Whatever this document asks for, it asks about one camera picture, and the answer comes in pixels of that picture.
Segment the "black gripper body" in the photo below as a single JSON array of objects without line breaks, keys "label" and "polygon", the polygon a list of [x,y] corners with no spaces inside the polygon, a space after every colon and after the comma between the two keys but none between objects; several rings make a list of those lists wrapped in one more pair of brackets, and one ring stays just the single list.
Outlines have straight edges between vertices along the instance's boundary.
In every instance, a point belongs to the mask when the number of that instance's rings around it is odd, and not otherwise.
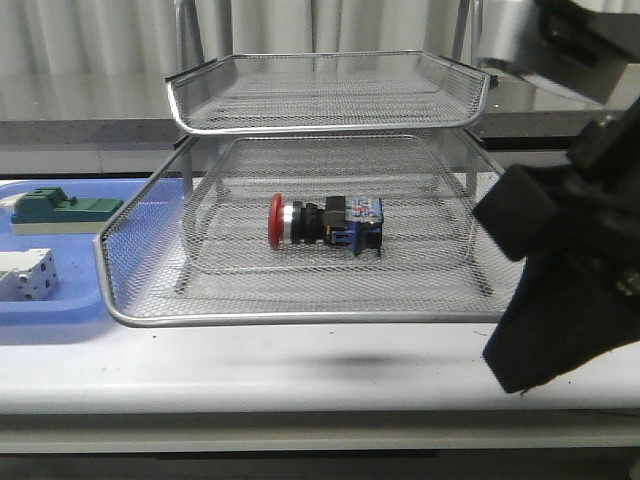
[{"label": "black gripper body", "polygon": [[568,164],[512,165],[474,215],[504,255],[525,260],[522,286],[595,280],[622,297],[639,294],[639,105],[592,121]]}]

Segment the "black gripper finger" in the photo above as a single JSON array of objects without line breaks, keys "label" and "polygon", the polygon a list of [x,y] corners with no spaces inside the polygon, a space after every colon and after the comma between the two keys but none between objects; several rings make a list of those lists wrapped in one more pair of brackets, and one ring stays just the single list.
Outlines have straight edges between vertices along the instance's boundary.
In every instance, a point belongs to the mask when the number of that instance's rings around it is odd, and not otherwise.
[{"label": "black gripper finger", "polygon": [[530,255],[483,350],[507,393],[527,391],[639,340],[639,267],[603,257]]}]

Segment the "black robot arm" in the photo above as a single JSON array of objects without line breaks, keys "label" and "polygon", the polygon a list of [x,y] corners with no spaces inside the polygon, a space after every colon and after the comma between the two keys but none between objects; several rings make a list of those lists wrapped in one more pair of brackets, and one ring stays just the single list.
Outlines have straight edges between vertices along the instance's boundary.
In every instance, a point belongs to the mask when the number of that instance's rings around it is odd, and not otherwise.
[{"label": "black robot arm", "polygon": [[[634,13],[571,1],[492,1],[479,56],[587,100],[609,99],[639,59]],[[555,167],[513,165],[474,214],[524,270],[483,357],[526,391],[639,338],[639,109],[592,121]]]}]

